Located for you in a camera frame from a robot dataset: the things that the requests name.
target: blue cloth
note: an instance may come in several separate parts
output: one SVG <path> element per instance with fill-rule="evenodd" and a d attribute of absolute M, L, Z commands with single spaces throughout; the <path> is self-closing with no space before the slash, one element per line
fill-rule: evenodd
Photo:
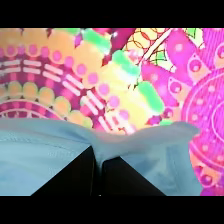
<path fill-rule="evenodd" d="M 185 122 L 121 136 L 65 121 L 0 119 L 0 195 L 31 195 L 90 145 L 99 169 L 121 156 L 166 195 L 199 195 L 188 153 L 198 132 Z"/>

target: mandala pattern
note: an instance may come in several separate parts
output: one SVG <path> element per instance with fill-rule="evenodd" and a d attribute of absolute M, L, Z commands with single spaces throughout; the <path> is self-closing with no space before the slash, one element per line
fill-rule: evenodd
<path fill-rule="evenodd" d="M 0 30 L 0 117 L 119 134 L 189 122 L 201 195 L 224 195 L 223 88 L 222 28 Z"/>

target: black object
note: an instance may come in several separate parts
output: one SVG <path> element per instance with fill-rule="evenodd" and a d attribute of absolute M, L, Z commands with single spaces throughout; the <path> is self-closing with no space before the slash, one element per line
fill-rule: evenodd
<path fill-rule="evenodd" d="M 120 157 L 99 173 L 92 147 L 86 149 L 32 196 L 165 196 Z"/>

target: patterned fabric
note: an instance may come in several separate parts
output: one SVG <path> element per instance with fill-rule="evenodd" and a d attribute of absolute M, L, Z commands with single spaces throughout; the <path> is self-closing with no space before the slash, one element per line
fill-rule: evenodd
<path fill-rule="evenodd" d="M 223 28 L 0 29 L 0 117 L 121 135 L 189 122 L 202 195 L 224 195 L 223 72 Z"/>

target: white stripe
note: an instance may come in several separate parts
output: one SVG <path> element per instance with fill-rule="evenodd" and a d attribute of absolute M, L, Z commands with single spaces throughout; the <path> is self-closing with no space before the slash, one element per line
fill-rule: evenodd
<path fill-rule="evenodd" d="M 68 79 L 70 82 L 72 82 L 74 85 L 76 85 L 77 87 L 79 87 L 80 89 L 84 89 L 84 86 L 81 82 L 79 82 L 78 80 L 76 80 L 75 78 L 73 78 L 71 75 L 67 75 L 66 79 Z"/>
<path fill-rule="evenodd" d="M 4 61 L 3 65 L 4 66 L 12 66 L 12 65 L 19 65 L 20 60 L 13 60 L 13 61 Z"/>
<path fill-rule="evenodd" d="M 61 69 L 59 69 L 59 68 L 55 68 L 55 67 L 52 66 L 52 65 L 46 64 L 46 65 L 44 66 L 44 68 L 47 69 L 47 70 L 49 70 L 49 71 L 51 71 L 51 72 L 54 72 L 54 73 L 56 73 L 56 74 L 58 74 L 58 75 L 63 75 L 63 71 L 62 71 Z"/>
<path fill-rule="evenodd" d="M 43 76 L 44 77 L 47 77 L 47 78 L 49 78 L 49 79 L 52 79 L 52 80 L 54 80 L 55 82 L 60 82 L 61 81 L 61 78 L 59 78 L 59 77 L 57 77 L 56 75 L 52 75 L 51 73 L 49 73 L 49 72 L 43 72 Z"/>
<path fill-rule="evenodd" d="M 21 68 L 20 67 L 16 67 L 16 68 L 6 68 L 4 73 L 13 73 L 13 72 L 21 72 Z"/>
<path fill-rule="evenodd" d="M 33 73 L 33 74 L 37 74 L 37 75 L 40 75 L 40 69 L 36 69 L 36 68 L 27 68 L 27 67 L 24 67 L 23 68 L 23 71 L 24 72 L 27 72 L 27 73 Z"/>
<path fill-rule="evenodd" d="M 112 127 L 112 129 L 114 131 L 119 131 L 115 122 L 113 121 L 113 118 L 108 114 L 105 114 L 105 117 L 106 117 L 106 120 L 108 121 L 108 123 L 110 124 L 110 126 Z"/>
<path fill-rule="evenodd" d="M 121 123 L 121 125 L 126 129 L 128 134 L 133 134 L 135 132 L 131 125 L 127 121 L 125 121 L 119 114 L 116 115 L 116 118 L 118 122 Z"/>
<path fill-rule="evenodd" d="M 72 93 L 74 93 L 76 96 L 80 96 L 80 92 L 73 86 L 71 86 L 68 82 L 64 81 L 62 82 L 62 85 L 69 89 Z"/>
<path fill-rule="evenodd" d="M 36 67 L 40 67 L 41 66 L 41 62 L 40 61 L 24 60 L 23 63 L 24 63 L 24 65 L 33 65 L 33 66 L 36 66 Z"/>
<path fill-rule="evenodd" d="M 86 96 L 82 97 L 82 102 L 93 112 L 94 115 L 98 115 L 98 110 L 89 102 Z"/>
<path fill-rule="evenodd" d="M 103 119 L 103 117 L 99 117 L 99 118 L 98 118 L 98 121 L 100 122 L 100 124 L 102 125 L 102 127 L 104 128 L 104 130 L 105 130 L 106 132 L 110 132 L 110 129 L 109 129 L 109 127 L 107 126 L 107 124 L 106 124 L 105 120 Z"/>
<path fill-rule="evenodd" d="M 104 108 L 103 104 L 94 96 L 91 90 L 87 91 L 87 96 L 96 104 L 100 110 Z"/>

